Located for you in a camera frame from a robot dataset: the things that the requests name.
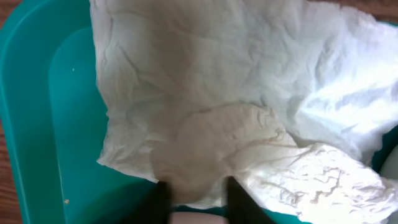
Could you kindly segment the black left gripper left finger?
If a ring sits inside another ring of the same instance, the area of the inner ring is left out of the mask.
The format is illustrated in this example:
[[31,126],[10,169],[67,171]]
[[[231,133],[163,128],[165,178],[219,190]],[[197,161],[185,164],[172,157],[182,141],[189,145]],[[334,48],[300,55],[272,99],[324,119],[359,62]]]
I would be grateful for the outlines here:
[[166,182],[158,182],[121,224],[168,224],[172,212],[171,189]]

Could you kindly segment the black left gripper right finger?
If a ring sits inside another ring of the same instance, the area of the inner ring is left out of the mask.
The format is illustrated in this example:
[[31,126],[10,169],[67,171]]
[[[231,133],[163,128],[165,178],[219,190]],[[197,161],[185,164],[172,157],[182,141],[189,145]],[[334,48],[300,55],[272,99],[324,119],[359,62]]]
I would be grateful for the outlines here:
[[232,176],[226,179],[226,217],[229,224],[275,224]]

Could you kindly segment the large white plate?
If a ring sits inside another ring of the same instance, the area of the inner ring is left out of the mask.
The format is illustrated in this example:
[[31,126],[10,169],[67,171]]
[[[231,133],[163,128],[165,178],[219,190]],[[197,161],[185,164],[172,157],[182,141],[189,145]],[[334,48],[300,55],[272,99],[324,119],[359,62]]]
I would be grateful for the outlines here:
[[228,224],[226,218],[219,215],[197,212],[173,212],[170,224]]

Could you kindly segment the white napkin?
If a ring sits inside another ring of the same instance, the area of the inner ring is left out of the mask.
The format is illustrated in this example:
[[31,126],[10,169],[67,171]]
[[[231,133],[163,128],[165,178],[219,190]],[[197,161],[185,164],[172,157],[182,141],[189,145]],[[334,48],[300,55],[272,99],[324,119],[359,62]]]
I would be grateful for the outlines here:
[[92,1],[108,128],[98,162],[220,207],[232,175],[310,223],[385,223],[370,168],[397,125],[397,28],[315,1]]

